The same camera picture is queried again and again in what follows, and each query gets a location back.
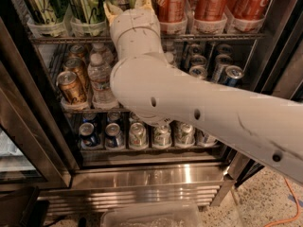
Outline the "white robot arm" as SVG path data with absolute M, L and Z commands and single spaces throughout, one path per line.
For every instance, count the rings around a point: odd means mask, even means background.
M 103 5 L 118 62 L 110 76 L 119 103 L 151 126 L 173 120 L 303 184 L 303 104 L 197 79 L 169 64 L 151 0 L 134 9 Z

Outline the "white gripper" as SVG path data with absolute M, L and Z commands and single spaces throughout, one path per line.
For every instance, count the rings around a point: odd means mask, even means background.
M 160 23 L 152 9 L 152 0 L 129 0 L 131 9 L 123 10 L 104 2 L 111 39 L 120 60 L 132 56 L 161 53 Z

